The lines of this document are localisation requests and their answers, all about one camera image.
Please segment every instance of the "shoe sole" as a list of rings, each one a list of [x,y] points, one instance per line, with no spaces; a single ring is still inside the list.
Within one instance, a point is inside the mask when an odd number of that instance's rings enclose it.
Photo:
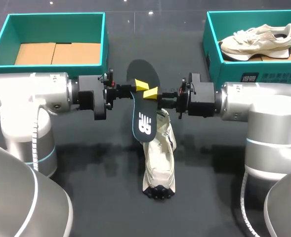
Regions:
[[[143,191],[143,193],[148,197],[148,198],[153,198],[153,199],[169,199],[172,196],[175,195],[175,192],[171,188],[165,188],[163,185],[157,185],[156,187],[151,187],[147,178],[145,177],[146,174],[144,174],[143,177],[143,183],[146,182],[147,188]],[[174,187],[175,189],[175,177],[173,177],[171,187]]]
[[[270,58],[288,59],[290,57],[291,48],[284,50],[260,50],[252,54],[238,55],[232,53],[223,52],[226,56],[238,60],[238,61],[248,61],[251,57],[257,54],[262,54]]]
[[[148,198],[153,198],[153,199],[169,199],[175,193],[171,189],[165,188],[163,185],[158,185],[155,188],[150,188],[148,187],[146,190],[143,191],[143,193],[148,197]]]

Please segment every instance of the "black insole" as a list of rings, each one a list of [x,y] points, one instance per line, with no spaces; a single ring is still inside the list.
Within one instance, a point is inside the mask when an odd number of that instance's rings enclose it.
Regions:
[[[275,38],[287,38],[287,35],[284,35],[284,34],[275,34],[274,35],[275,36]]]
[[[133,60],[127,69],[126,80],[140,80],[149,88],[160,87],[160,79],[153,66],[145,60]],[[151,142],[156,135],[157,100],[143,99],[143,92],[133,92],[134,109],[132,132],[139,142]]]

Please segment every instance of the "black shoe sole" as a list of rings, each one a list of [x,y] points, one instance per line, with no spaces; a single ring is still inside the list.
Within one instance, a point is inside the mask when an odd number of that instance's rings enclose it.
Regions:
[[[157,185],[155,188],[148,187],[146,190],[143,191],[143,193],[148,198],[161,200],[169,199],[173,195],[175,195],[175,193],[171,189],[167,189],[163,185]]]

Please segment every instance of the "beige sneaker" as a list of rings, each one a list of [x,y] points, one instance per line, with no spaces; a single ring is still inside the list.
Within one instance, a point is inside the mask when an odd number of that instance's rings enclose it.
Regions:
[[[165,199],[175,194],[174,155],[176,141],[166,110],[157,111],[155,139],[143,144],[145,173],[143,193],[149,198]]]
[[[247,61],[256,54],[271,58],[289,58],[291,52],[291,24],[285,27],[262,25],[238,31],[219,43],[222,53],[238,61]]]

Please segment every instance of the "box label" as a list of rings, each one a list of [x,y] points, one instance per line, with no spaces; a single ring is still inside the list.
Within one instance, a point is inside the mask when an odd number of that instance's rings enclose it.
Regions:
[[[208,67],[208,71],[209,71],[209,68],[210,68],[210,56],[209,56],[209,52],[207,53],[207,56],[206,56],[206,62],[207,62],[207,67]]]
[[[261,82],[291,83],[291,73],[263,73]]]
[[[241,82],[256,82],[259,73],[243,73]]]

